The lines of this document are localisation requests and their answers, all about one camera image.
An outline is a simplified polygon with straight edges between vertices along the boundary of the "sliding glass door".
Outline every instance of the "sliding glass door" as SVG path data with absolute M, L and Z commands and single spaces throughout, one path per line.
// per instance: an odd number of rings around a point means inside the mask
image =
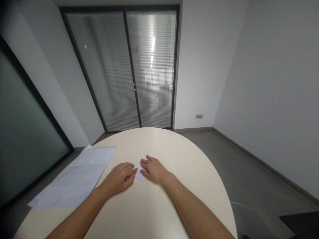
M 0 208 L 6 208 L 73 147 L 2 37 L 0 113 Z
M 60 10 L 105 131 L 172 128 L 179 6 Z
M 176 15 L 127 12 L 142 127 L 171 127 Z

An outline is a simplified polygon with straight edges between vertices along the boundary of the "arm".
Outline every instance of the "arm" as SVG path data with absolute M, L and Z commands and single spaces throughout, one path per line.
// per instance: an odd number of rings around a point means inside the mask
M 214 213 L 159 160 L 148 155 L 146 158 L 147 160 L 141 159 L 141 166 L 146 170 L 140 172 L 153 183 L 164 187 L 192 238 L 233 239 L 233 236 Z
M 101 185 L 46 238 L 83 238 L 104 203 L 132 185 L 137 169 L 129 167 L 134 164 L 121 163 L 114 167 Z

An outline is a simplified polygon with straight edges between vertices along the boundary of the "white paper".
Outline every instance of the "white paper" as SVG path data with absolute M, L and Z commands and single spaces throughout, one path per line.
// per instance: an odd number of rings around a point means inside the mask
M 87 146 L 28 205 L 37 209 L 78 207 L 94 189 L 116 148 Z
M 144 168 L 142 168 L 140 162 L 138 162 L 138 163 L 136 164 L 136 168 L 137 168 L 137 172 L 136 172 L 136 174 L 135 174 L 135 177 L 136 177 L 137 179 L 139 179 L 139 180 L 142 180 L 142 179 L 144 178 L 144 176 L 143 176 L 143 174 L 140 173 L 140 170 L 141 170 L 141 169 L 144 169 Z

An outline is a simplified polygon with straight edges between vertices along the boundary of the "table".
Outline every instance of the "table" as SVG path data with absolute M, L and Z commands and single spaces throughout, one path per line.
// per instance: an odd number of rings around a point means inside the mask
M 94 147 L 112 145 L 117 145 L 117 150 L 97 185 L 114 166 L 122 162 L 136 165 L 148 154 L 173 172 L 237 238 L 223 182 L 206 155 L 191 141 L 165 129 L 137 128 L 115 134 Z M 15 238 L 45 238 L 73 210 L 31 210 Z M 85 238 L 188 238 L 188 234 L 163 188 L 144 178 L 135 179 L 124 193 L 107 201 Z

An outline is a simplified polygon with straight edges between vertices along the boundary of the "forearm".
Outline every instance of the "forearm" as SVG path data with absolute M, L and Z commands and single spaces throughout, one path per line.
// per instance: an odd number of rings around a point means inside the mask
M 83 238 L 95 217 L 109 198 L 110 195 L 102 193 L 99 188 L 94 189 L 87 199 L 47 236 L 47 239 Z
M 212 211 L 173 174 L 162 186 L 173 201 L 187 231 L 192 238 L 233 238 Z

